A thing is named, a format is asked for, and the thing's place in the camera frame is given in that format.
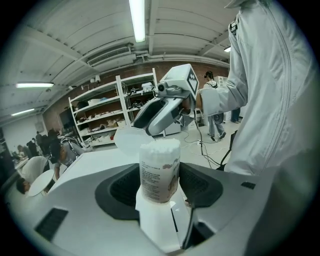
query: white robot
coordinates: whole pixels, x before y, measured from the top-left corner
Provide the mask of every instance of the white robot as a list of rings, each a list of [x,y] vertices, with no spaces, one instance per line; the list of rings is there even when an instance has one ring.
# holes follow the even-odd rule
[[[189,99],[192,112],[198,86],[190,64],[173,67],[158,84],[157,97],[140,110],[134,126],[155,135],[173,122],[188,125],[192,118],[181,102]],[[296,163],[292,159],[288,164]],[[182,255],[266,252],[293,228],[292,217],[301,215],[303,208],[293,206],[308,201],[298,193],[299,185],[283,186],[286,182],[285,177],[277,179],[272,169],[257,177],[181,162],[179,183],[192,208]],[[51,255],[73,255],[75,248],[82,256],[165,255],[139,227],[135,210],[139,187],[138,163],[71,179],[34,207],[28,222],[31,229],[24,234]],[[294,202],[281,200],[282,187]],[[88,243],[88,237],[94,243]]]

